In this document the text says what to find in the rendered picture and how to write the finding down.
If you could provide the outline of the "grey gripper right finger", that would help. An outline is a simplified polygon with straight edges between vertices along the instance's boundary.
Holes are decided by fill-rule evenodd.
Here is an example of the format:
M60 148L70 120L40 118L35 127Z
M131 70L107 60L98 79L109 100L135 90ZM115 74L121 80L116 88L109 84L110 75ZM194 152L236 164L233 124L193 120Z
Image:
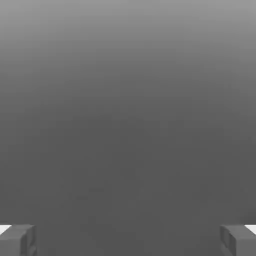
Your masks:
M223 256L256 256L256 224L221 225Z

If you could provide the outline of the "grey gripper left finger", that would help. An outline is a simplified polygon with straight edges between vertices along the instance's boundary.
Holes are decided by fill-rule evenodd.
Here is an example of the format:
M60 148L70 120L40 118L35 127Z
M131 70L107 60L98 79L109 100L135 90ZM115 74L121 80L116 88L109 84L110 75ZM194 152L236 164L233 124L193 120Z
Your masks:
M0 256L37 256L37 227L0 224Z

